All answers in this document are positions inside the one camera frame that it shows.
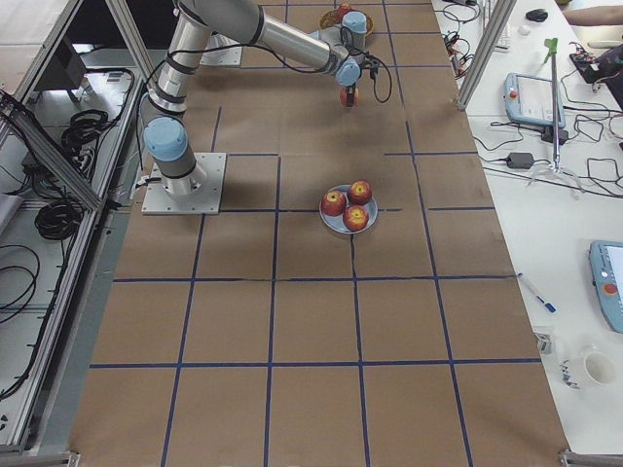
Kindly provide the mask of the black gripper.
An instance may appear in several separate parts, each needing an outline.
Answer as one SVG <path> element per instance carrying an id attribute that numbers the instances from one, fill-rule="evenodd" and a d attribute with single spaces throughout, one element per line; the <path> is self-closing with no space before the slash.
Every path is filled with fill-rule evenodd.
<path id="1" fill-rule="evenodd" d="M 369 78 L 372 81 L 375 81 L 377 79 L 380 67 L 381 63 L 374 55 L 363 54 L 361 56 L 359 68 L 361 72 L 367 71 L 369 74 Z M 353 106 L 353 86 L 348 86 L 345 88 L 345 106 Z"/>

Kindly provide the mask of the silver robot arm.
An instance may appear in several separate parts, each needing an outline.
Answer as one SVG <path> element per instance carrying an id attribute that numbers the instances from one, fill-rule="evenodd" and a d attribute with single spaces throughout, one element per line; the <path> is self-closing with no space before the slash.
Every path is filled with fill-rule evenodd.
<path id="1" fill-rule="evenodd" d="M 357 81 L 374 63 L 366 50 L 368 19 L 360 11 L 346 11 L 336 21 L 306 33 L 270 16 L 253 1 L 181 1 L 178 10 L 165 62 L 140 107 L 143 144 L 172 196 L 190 194 L 204 179 L 183 116 L 189 81 L 202 56 L 209 53 L 213 34 L 223 35 L 233 46 L 290 58 L 302 64 L 306 73 L 333 76 L 346 107 L 355 104 Z"/>

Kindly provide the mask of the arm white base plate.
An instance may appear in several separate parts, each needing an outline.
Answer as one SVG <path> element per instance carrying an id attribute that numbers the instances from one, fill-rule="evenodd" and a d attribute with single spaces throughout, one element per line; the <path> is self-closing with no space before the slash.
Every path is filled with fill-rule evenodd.
<path id="1" fill-rule="evenodd" d="M 145 215 L 215 215 L 223 192 L 227 155 L 194 153 L 195 169 L 185 178 L 171 179 L 154 164 L 141 212 Z"/>

